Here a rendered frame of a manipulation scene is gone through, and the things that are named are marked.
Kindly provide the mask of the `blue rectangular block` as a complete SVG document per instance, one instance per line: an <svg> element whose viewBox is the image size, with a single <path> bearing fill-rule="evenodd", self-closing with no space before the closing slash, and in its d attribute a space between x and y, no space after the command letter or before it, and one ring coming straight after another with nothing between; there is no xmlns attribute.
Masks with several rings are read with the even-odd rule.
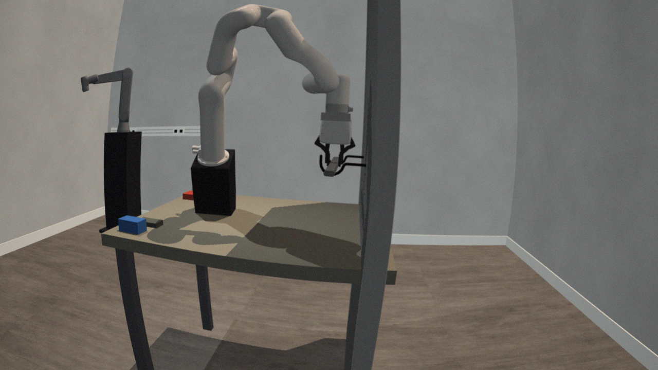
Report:
<svg viewBox="0 0 658 370"><path fill-rule="evenodd" d="M118 219L118 230L139 235L147 231L147 220L136 216L123 216Z"/></svg>

